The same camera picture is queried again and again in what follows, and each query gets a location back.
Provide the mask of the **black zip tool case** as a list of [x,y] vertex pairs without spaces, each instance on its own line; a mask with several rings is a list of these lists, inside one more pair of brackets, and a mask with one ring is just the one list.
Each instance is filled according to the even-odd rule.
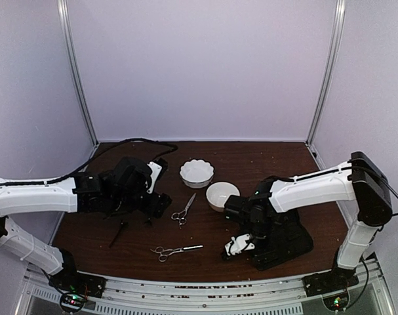
[[313,239],[296,209],[276,215],[262,235],[253,234],[252,265],[259,271],[291,261],[313,250]]

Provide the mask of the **silver pointed scissors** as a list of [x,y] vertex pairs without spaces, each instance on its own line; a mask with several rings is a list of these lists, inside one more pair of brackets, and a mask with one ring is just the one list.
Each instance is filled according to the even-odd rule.
[[195,200],[195,198],[196,198],[196,195],[197,195],[197,194],[194,193],[194,194],[190,197],[189,201],[187,202],[187,204],[186,204],[186,206],[183,208],[183,210],[181,210],[181,211],[179,211],[179,212],[174,212],[174,213],[171,215],[171,219],[172,219],[173,221],[177,221],[177,222],[178,222],[179,229],[181,229],[182,226],[185,225],[185,223],[187,223],[186,216],[187,216],[187,214],[188,214],[188,211],[189,211],[191,205],[193,204],[193,202],[194,202],[194,200]]

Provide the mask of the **silver thinning scissors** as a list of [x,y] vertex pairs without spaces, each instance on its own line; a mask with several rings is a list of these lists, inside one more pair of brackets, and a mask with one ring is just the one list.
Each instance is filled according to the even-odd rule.
[[162,246],[158,246],[155,249],[150,249],[152,253],[158,254],[158,260],[160,263],[165,263],[171,255],[184,253],[188,251],[195,251],[198,249],[202,249],[204,245],[191,245],[185,247],[179,247],[176,249],[165,249]]

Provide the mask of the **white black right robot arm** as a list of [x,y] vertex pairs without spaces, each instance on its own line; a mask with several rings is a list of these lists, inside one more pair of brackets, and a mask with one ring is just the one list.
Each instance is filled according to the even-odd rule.
[[222,251],[228,260],[249,253],[260,271],[291,261],[313,249],[313,239],[298,210],[313,205],[355,201],[358,213],[329,271],[303,277],[308,296],[345,290],[357,284],[357,265],[377,231],[391,220],[388,179],[363,152],[353,152],[335,167],[294,177],[269,176],[248,197],[230,196],[224,215],[240,226]]

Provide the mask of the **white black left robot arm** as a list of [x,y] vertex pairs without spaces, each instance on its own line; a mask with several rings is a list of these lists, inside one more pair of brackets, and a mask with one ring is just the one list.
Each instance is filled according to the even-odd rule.
[[7,180],[0,178],[0,247],[38,266],[58,289],[77,291],[89,280],[77,271],[73,255],[23,230],[12,215],[22,213],[102,213],[107,218],[140,211],[160,218],[172,200],[155,192],[167,170],[160,158],[146,163],[123,157],[114,169],[99,174],[77,172],[64,178]]

